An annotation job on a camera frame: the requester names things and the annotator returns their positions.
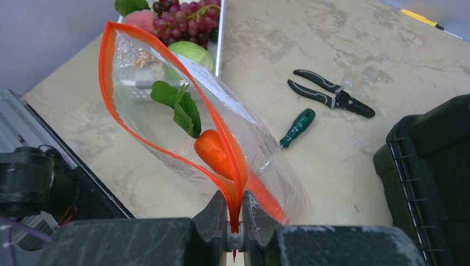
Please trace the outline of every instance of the pliers handle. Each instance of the pliers handle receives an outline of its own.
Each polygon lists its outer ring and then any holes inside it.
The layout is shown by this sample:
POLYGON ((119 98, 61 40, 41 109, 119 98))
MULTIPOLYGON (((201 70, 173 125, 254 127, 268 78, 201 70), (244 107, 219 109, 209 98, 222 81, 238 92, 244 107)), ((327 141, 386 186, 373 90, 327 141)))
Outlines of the pliers handle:
POLYGON ((336 95, 335 98, 332 98, 324 93, 304 87, 290 79, 287 80, 289 87, 300 96, 319 101, 329 108, 341 108, 349 110, 367 118, 375 116, 375 111, 372 108, 351 97, 349 93, 344 91, 343 86, 334 84, 317 73, 309 70, 297 69, 294 70, 294 74, 306 78, 326 91, 336 95))

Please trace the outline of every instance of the clear plastic bag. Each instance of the clear plastic bag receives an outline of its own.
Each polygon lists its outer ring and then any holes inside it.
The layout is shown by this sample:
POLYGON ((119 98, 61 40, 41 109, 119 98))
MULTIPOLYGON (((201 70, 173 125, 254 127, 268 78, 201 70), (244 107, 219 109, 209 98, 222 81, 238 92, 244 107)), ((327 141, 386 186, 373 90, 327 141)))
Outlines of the clear plastic bag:
POLYGON ((281 223, 302 223, 310 217, 309 197, 274 137, 256 114, 204 67, 172 53, 150 33, 108 22, 101 44, 99 80, 110 114, 135 139, 188 179, 200 194, 211 198, 221 190, 233 232, 238 231, 245 189, 281 223), (164 65, 182 79, 168 79, 164 65), (191 137, 174 122, 176 106, 152 99, 152 84, 159 80, 179 90, 186 88, 200 115, 199 137, 191 137), (209 136, 207 130, 217 134, 209 136), (196 152, 195 143, 206 136, 213 143, 216 139, 220 142, 229 171, 226 176, 211 169, 224 163, 208 165, 223 156, 211 153, 214 157, 203 160, 196 152))

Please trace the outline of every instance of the marble countertop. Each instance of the marble countertop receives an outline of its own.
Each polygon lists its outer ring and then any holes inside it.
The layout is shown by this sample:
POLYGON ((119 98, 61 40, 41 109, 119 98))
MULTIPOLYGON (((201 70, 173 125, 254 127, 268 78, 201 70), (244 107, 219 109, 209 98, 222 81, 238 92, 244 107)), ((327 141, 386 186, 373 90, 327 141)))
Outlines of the marble countertop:
MULTIPOLYGON (((207 200, 106 110, 98 85, 100 41, 37 85, 26 101, 135 216, 195 215, 207 200)), ((221 78, 277 139, 305 108, 317 113, 284 151, 309 192, 312 224, 389 225, 372 157, 402 117, 469 93, 470 45, 375 0, 227 1, 221 78), (294 69, 344 85, 376 116, 300 98, 287 79, 314 87, 294 69)))

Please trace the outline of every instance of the black case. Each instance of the black case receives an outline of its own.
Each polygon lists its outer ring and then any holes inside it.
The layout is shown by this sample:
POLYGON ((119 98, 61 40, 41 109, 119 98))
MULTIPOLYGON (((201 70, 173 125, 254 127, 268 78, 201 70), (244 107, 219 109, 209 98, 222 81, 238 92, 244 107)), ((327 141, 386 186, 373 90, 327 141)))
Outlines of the black case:
POLYGON ((428 265, 470 265, 470 94, 404 117, 374 165, 393 225, 428 265))

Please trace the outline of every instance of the carrot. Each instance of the carrot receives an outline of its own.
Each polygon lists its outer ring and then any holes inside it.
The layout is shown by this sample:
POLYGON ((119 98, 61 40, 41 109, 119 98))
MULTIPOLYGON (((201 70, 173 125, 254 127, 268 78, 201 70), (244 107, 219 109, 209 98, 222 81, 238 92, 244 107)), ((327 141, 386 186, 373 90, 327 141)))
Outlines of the carrot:
MULTIPOLYGON (((209 165, 215 173, 233 181, 228 155, 217 131, 212 129, 204 131, 194 142, 194 149, 202 161, 209 165)), ((280 222, 282 221, 284 211, 279 202, 253 171, 249 173, 247 189, 253 193, 258 203, 269 215, 280 222)))
POLYGON ((213 129, 204 131, 194 142, 194 150, 215 173, 233 181, 228 155, 217 131, 213 129))
POLYGON ((279 202, 253 171, 250 171, 250 175, 248 177, 247 190, 250 190, 253 193, 264 211, 277 221, 282 222, 284 211, 280 207, 279 202))

